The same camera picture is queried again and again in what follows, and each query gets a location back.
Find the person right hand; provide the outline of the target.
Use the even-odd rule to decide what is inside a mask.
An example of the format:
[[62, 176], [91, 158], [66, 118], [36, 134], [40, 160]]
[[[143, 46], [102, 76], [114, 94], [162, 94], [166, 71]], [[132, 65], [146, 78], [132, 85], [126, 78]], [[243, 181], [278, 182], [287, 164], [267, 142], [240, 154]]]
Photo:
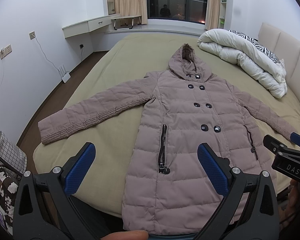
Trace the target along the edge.
[[296, 217], [298, 209], [300, 209], [300, 189], [299, 183], [292, 179], [290, 181], [291, 191], [288, 195], [288, 204], [284, 210], [279, 207], [280, 230], [284, 229]]

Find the person left hand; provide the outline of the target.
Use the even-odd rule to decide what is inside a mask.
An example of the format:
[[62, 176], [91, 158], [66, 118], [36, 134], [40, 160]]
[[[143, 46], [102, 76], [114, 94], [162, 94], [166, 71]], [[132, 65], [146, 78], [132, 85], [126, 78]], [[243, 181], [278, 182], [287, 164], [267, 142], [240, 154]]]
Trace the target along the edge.
[[147, 240], [148, 232], [143, 230], [114, 232], [101, 238], [101, 240]]

